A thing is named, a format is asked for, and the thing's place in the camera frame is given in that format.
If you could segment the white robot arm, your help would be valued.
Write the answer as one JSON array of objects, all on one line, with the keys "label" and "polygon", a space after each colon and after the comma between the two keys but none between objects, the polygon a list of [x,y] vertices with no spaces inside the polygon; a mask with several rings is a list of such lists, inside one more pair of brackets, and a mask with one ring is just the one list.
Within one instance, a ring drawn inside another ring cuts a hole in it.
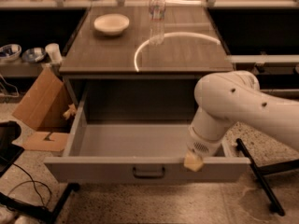
[{"label": "white robot arm", "polygon": [[299,150],[299,102],[261,92],[258,79],[248,71],[206,75],[197,82],[194,98],[198,109],[184,160],[189,170],[201,170],[204,158],[216,154],[237,122]]}]

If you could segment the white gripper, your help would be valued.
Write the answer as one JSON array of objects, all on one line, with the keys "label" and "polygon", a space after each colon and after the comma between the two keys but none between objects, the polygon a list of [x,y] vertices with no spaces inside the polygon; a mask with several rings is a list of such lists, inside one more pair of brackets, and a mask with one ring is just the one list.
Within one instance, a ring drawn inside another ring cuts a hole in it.
[{"label": "white gripper", "polygon": [[184,167],[193,172],[200,171],[204,166],[201,157],[214,156],[221,146],[223,137],[234,125],[234,121],[213,117],[199,107],[189,126],[189,151],[185,155]]}]

